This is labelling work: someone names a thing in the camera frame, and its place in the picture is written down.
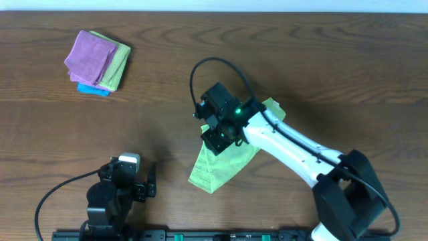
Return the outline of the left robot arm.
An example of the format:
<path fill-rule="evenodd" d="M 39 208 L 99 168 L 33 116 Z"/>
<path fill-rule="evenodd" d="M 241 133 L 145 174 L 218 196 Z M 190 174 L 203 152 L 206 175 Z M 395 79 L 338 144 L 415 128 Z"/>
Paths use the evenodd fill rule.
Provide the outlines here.
<path fill-rule="evenodd" d="M 79 240 L 138 240 L 138 232 L 126 224 L 134 202 L 156 196 L 156 167 L 145 182 L 137 182 L 139 160 L 112 157 L 97 174 L 100 181 L 87 192 L 88 219 L 81 225 Z"/>

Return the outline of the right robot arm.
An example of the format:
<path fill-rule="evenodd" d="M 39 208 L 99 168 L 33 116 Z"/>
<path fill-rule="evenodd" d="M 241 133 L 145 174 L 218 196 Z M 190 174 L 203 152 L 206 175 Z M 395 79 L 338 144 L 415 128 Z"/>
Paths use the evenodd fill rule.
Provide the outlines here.
<path fill-rule="evenodd" d="M 204 98 L 195 116 L 209 130 L 202 134 L 208 149 L 219 155 L 231 145 L 257 147 L 311 188 L 320 223 L 309 240 L 386 238 L 370 225 L 391 203 L 369 160 L 359 151 L 348 154 L 320 145 L 283 123 L 264 104 L 250 98 Z"/>

